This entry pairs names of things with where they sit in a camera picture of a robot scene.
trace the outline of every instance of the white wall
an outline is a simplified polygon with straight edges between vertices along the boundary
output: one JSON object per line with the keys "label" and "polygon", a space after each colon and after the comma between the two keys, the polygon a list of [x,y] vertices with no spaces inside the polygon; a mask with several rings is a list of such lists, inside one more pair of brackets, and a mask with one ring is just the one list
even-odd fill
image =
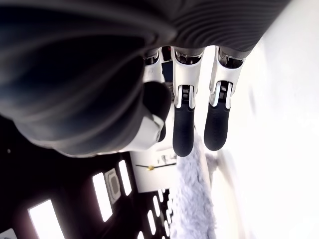
{"label": "white wall", "polygon": [[[214,48],[206,49],[195,124],[203,133]],[[247,58],[228,139],[258,239],[319,238],[319,0],[296,0]]]}

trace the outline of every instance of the rectangular ceiling light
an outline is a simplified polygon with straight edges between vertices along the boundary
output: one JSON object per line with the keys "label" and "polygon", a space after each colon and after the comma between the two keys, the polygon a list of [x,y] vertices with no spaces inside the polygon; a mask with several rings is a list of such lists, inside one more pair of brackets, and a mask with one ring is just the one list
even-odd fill
{"label": "rectangular ceiling light", "polygon": [[164,201],[163,192],[159,189],[159,201],[162,203]]}
{"label": "rectangular ceiling light", "polygon": [[108,190],[106,189],[104,174],[99,173],[95,175],[92,179],[102,219],[104,222],[106,222],[113,213],[111,203],[109,200]]}
{"label": "rectangular ceiling light", "polygon": [[156,227],[155,227],[153,213],[151,210],[149,210],[149,212],[148,212],[148,219],[149,219],[149,224],[150,224],[152,235],[155,235]]}
{"label": "rectangular ceiling light", "polygon": [[159,202],[158,202],[157,196],[154,196],[154,197],[153,197],[153,203],[154,203],[154,208],[155,208],[156,216],[159,217],[159,216],[160,216],[160,206],[159,206]]}
{"label": "rectangular ceiling light", "polygon": [[64,239],[51,200],[28,211],[39,239]]}
{"label": "rectangular ceiling light", "polygon": [[164,227],[165,227],[166,236],[169,237],[169,227],[168,227],[167,221],[164,222]]}
{"label": "rectangular ceiling light", "polygon": [[144,239],[143,232],[140,232],[140,233],[139,233],[138,239]]}
{"label": "rectangular ceiling light", "polygon": [[126,168],[126,163],[124,160],[119,162],[119,167],[120,167],[121,178],[123,181],[124,191],[126,196],[128,196],[131,193],[132,188],[131,188],[128,170]]}
{"label": "rectangular ceiling light", "polygon": [[171,214],[173,212],[173,209],[172,209],[170,200],[167,201],[167,208],[168,208],[169,213]]}
{"label": "rectangular ceiling light", "polygon": [[166,217],[167,217],[168,223],[171,224],[171,218],[170,218],[170,214],[168,210],[166,210]]}

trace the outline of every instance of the white fluffy rug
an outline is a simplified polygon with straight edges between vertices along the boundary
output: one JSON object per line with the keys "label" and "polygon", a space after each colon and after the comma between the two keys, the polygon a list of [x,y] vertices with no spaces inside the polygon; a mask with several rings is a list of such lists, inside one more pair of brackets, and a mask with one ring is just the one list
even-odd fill
{"label": "white fluffy rug", "polygon": [[216,239],[210,190],[211,176],[210,179],[207,178],[215,168],[213,157],[205,157],[202,140],[195,133],[194,147],[190,155],[177,158],[177,179],[171,192],[171,239]]}

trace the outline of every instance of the robotic hand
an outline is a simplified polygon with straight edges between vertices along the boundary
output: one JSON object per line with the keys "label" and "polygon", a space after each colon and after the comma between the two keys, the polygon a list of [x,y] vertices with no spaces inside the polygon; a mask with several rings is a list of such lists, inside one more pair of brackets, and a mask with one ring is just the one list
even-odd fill
{"label": "robotic hand", "polygon": [[[194,111],[200,65],[204,48],[175,48],[173,75],[175,118],[173,148],[178,156],[187,156],[193,148]],[[234,94],[245,57],[249,52],[232,51],[231,56],[218,46],[210,81],[210,97],[206,118],[204,142],[216,151],[226,142],[231,96]]]}

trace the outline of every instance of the ceiling light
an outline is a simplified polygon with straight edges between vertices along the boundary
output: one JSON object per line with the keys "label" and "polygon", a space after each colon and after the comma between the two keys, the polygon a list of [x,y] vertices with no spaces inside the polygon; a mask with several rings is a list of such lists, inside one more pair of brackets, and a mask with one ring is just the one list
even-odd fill
{"label": "ceiling light", "polygon": [[102,219],[106,222],[112,213],[111,203],[109,200],[108,191],[106,189],[106,184],[104,180],[104,174],[99,173],[95,175],[93,178],[94,189],[96,193],[96,197],[98,199],[98,204],[100,207]]}

